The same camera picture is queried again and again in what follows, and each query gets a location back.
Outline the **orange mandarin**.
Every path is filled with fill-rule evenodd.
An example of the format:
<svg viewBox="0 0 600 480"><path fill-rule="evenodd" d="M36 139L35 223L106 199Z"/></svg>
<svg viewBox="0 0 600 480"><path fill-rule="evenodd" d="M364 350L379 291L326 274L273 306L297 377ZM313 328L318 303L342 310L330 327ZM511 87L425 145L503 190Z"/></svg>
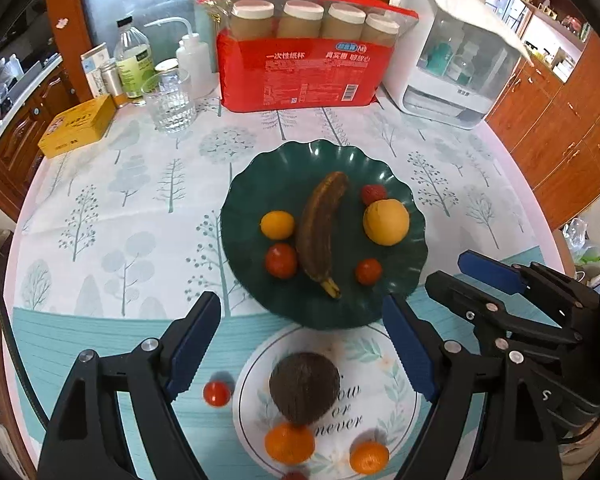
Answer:
<svg viewBox="0 0 600 480"><path fill-rule="evenodd" d="M389 463L388 448L377 441L364 441L353 448L349 465L357 474L370 476L381 472Z"/></svg>
<svg viewBox="0 0 600 480"><path fill-rule="evenodd" d="M315 451L315 438L307 426L282 422L264 437L265 452L276 462L294 466L306 462Z"/></svg>

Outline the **red cherry tomato small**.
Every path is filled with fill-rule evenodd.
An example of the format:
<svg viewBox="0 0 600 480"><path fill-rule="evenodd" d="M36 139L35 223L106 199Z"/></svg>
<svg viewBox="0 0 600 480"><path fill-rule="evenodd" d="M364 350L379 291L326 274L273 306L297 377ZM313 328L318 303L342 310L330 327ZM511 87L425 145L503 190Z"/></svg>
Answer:
<svg viewBox="0 0 600 480"><path fill-rule="evenodd" d="M374 258L363 259L356 266L354 274L358 284L374 286L381 278L382 266Z"/></svg>

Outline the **large yellow orange with sticker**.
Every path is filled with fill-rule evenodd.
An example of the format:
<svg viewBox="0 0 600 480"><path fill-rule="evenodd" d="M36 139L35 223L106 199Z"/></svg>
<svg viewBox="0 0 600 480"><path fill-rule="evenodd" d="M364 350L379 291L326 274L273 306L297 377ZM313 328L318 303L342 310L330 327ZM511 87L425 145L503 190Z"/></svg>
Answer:
<svg viewBox="0 0 600 480"><path fill-rule="evenodd" d="M376 200L363 214L363 229L377 245L393 246L404 240L410 228L410 214L395 198Z"/></svg>

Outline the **dark avocado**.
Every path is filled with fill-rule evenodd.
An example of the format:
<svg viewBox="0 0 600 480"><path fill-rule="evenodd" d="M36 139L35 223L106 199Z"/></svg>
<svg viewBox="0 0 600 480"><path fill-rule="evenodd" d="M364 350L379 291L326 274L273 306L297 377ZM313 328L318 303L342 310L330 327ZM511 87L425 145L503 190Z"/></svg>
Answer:
<svg viewBox="0 0 600 480"><path fill-rule="evenodd" d="M288 422L310 426L336 403L340 374L326 356L298 352L285 356L274 366L268 388L276 408Z"/></svg>

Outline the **brown overripe banana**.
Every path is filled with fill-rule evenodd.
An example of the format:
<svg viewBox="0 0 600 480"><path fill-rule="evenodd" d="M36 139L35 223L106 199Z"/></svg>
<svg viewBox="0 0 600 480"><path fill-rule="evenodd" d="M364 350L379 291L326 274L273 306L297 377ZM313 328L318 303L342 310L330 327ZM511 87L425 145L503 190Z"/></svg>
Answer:
<svg viewBox="0 0 600 480"><path fill-rule="evenodd" d="M296 234L300 266L306 275L334 299L339 299L339 286L332 278L332 222L349 177L342 171L326 174L306 201Z"/></svg>

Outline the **red cherry tomato large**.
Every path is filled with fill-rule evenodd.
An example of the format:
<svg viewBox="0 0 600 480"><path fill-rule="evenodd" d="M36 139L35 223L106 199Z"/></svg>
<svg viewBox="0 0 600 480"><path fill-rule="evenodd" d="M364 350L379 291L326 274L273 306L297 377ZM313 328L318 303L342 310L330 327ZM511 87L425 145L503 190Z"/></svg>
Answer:
<svg viewBox="0 0 600 480"><path fill-rule="evenodd" d="M296 251L287 243L276 243L265 255L265 269L279 280L289 280L296 274L298 260Z"/></svg>

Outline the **small yellow-orange tangerine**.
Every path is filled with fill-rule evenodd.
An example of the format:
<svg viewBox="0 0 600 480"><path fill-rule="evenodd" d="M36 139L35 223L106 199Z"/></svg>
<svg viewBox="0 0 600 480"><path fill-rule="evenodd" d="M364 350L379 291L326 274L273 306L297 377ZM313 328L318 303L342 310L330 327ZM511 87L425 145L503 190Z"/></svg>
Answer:
<svg viewBox="0 0 600 480"><path fill-rule="evenodd" d="M294 234L294 216L284 210L271 210L260 220L260 230L269 240L286 240Z"/></svg>

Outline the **wooden cabinet right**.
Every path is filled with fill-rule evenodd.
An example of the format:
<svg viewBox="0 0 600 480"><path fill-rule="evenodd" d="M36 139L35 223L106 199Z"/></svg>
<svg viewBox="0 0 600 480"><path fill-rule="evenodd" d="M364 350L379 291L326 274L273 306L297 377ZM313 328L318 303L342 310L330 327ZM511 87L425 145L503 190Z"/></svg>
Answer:
<svg viewBox="0 0 600 480"><path fill-rule="evenodd" d="M600 37L562 82L521 61L486 123L512 155L551 229L600 195Z"/></svg>

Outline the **tree print tablecloth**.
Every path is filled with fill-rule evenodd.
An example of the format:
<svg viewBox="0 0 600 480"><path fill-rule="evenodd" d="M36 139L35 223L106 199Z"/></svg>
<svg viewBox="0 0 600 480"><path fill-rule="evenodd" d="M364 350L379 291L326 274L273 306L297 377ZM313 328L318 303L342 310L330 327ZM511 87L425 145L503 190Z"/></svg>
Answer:
<svg viewBox="0 0 600 480"><path fill-rule="evenodd" d="M529 185L487 125L470 131L406 116L386 96L366 107L235 114L214 96L193 125L159 132L143 107L122 108L99 142L42 163L18 220L5 297L24 367L51 410L78 353L132 350L186 315L206 290L223 318L192 388L174 408L212 479L267 479L230 406L202 389L234 380L290 324L242 288L222 247L230 184L257 154L325 139L363 152L413 191L426 220L426 272L455 272L473 249L506 262L562 262Z"/></svg>

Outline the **red paper cup package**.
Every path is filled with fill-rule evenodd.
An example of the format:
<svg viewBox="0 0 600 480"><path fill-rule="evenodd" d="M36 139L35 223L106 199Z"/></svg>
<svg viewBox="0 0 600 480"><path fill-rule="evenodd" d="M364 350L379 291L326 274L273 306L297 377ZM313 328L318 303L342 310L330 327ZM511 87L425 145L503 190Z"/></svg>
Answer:
<svg viewBox="0 0 600 480"><path fill-rule="evenodd" d="M222 104L232 112L370 104L418 20L380 0L197 0L218 22Z"/></svg>

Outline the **clear drinking glass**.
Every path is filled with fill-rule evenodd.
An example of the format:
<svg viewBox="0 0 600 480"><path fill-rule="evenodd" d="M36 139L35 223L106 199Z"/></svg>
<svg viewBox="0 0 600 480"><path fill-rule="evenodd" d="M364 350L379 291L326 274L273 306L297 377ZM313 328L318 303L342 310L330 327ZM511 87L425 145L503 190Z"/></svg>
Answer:
<svg viewBox="0 0 600 480"><path fill-rule="evenodd" d="M150 76L140 87L155 127L164 133L185 130L196 118L189 73L172 68Z"/></svg>

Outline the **small silver can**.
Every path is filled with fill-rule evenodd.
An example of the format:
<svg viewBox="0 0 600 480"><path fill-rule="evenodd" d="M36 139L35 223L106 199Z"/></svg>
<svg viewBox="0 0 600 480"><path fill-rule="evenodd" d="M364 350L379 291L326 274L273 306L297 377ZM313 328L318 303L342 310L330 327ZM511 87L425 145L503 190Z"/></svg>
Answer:
<svg viewBox="0 0 600 480"><path fill-rule="evenodd" d="M128 102L128 98L126 97L125 91L122 87L116 61L113 58L110 58L110 60L99 67L99 70L100 76L102 76L102 82L105 85L106 91L112 97L114 105L117 108L124 107Z"/></svg>

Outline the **white small carton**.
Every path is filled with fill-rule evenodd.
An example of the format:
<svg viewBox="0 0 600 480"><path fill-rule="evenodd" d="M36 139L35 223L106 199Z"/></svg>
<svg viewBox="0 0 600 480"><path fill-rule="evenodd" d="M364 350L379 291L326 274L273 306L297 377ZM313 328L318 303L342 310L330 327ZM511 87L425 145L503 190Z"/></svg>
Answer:
<svg viewBox="0 0 600 480"><path fill-rule="evenodd" d="M100 68L110 60L107 45L104 42L99 44L97 47L83 53L80 59L93 98L102 96L106 93L106 87L102 80Z"/></svg>

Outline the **white squeeze wash bottle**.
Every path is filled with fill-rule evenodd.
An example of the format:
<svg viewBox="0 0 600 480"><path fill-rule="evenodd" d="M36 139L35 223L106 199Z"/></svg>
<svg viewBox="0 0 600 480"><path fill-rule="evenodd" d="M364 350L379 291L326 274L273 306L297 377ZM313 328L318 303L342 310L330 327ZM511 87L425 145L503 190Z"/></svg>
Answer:
<svg viewBox="0 0 600 480"><path fill-rule="evenodd" d="M202 99L218 85L218 78L212 72L209 45L200 39L198 32L193 31L192 25L186 18L179 16L158 18L158 20L146 23L144 27L169 23L182 24L186 28L186 34L182 36L180 46L176 49L176 59L178 67L188 73L193 98L195 100Z"/></svg>

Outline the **clear bottle green label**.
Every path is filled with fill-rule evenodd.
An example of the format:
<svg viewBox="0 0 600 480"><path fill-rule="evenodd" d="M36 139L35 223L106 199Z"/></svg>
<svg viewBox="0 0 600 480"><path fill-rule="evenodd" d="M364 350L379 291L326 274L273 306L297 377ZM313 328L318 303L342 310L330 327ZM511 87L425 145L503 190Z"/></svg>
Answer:
<svg viewBox="0 0 600 480"><path fill-rule="evenodd" d="M142 85L155 75L149 40L133 24L131 15L117 20L119 39L114 47L118 75L123 91L134 104L143 104Z"/></svg>

